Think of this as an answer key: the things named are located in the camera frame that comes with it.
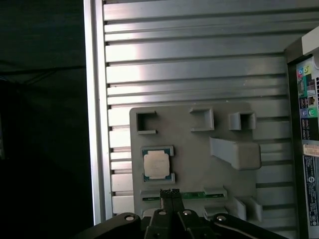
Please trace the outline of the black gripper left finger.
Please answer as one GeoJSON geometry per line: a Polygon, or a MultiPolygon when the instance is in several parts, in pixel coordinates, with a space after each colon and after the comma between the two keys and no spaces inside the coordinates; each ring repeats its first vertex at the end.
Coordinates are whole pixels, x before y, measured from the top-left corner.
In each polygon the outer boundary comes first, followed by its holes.
{"type": "Polygon", "coordinates": [[[172,190],[160,190],[160,208],[152,216],[122,213],[88,228],[74,239],[168,239],[172,220],[172,190]]]}

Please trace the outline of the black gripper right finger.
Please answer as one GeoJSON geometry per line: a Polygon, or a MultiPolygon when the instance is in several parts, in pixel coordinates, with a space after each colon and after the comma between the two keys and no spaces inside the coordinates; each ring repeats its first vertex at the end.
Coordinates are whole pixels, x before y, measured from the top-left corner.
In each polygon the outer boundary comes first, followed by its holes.
{"type": "Polygon", "coordinates": [[[218,213],[208,221],[195,211],[186,209],[178,189],[171,189],[171,200],[177,221],[187,239],[283,239],[276,234],[245,220],[218,213]]]}

